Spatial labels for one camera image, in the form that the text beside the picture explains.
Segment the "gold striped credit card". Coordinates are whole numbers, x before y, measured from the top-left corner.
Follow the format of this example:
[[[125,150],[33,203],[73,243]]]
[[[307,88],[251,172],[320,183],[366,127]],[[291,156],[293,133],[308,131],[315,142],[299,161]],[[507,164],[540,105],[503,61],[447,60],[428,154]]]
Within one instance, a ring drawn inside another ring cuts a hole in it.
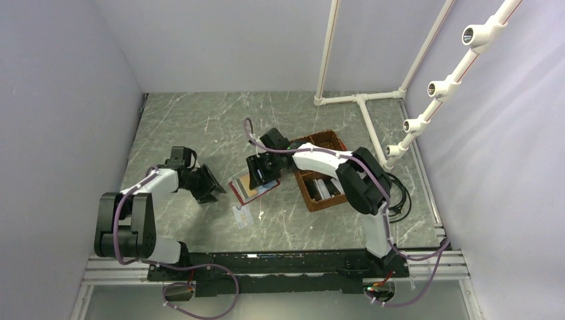
[[[255,189],[250,188],[251,178],[250,178],[249,174],[243,175],[242,177],[239,177],[235,182],[236,182],[236,184],[237,184],[237,186],[238,186],[238,188],[241,192],[241,195],[243,196],[244,199],[256,197],[260,193],[260,190],[259,190],[258,187],[255,188]]]

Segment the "white card stack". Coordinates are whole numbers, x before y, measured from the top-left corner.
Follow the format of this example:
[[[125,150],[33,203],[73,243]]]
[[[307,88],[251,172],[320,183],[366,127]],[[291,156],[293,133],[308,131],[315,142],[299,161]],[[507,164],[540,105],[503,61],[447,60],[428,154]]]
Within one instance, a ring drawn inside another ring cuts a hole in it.
[[[311,179],[304,184],[312,201],[323,201],[344,195],[340,182],[335,178]]]

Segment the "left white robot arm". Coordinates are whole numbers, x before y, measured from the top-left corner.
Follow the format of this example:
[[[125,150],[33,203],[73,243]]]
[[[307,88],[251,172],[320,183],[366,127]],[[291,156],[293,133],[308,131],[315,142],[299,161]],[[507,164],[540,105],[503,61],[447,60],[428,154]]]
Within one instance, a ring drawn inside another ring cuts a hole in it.
[[[157,235],[155,207],[170,193],[188,191],[199,204],[217,201],[225,189],[207,165],[197,161],[197,153],[174,146],[163,164],[151,167],[145,177],[120,191],[104,193],[99,200],[94,250],[99,257],[115,258],[128,265],[147,261],[165,265],[176,280],[191,271],[187,245]]]

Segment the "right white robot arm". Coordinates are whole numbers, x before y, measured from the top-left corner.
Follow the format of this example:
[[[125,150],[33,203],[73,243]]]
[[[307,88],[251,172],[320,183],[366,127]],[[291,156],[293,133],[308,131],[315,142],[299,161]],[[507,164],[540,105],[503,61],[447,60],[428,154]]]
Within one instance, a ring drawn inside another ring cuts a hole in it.
[[[366,249],[372,253],[367,259],[368,270],[382,277],[392,269],[389,253],[394,245],[385,207],[390,201],[391,182],[368,149],[337,151],[307,141],[291,142],[276,128],[260,139],[248,128],[244,132],[259,149],[259,153],[246,159],[250,189],[279,179],[282,169],[314,171],[336,179],[350,206],[362,216]]]

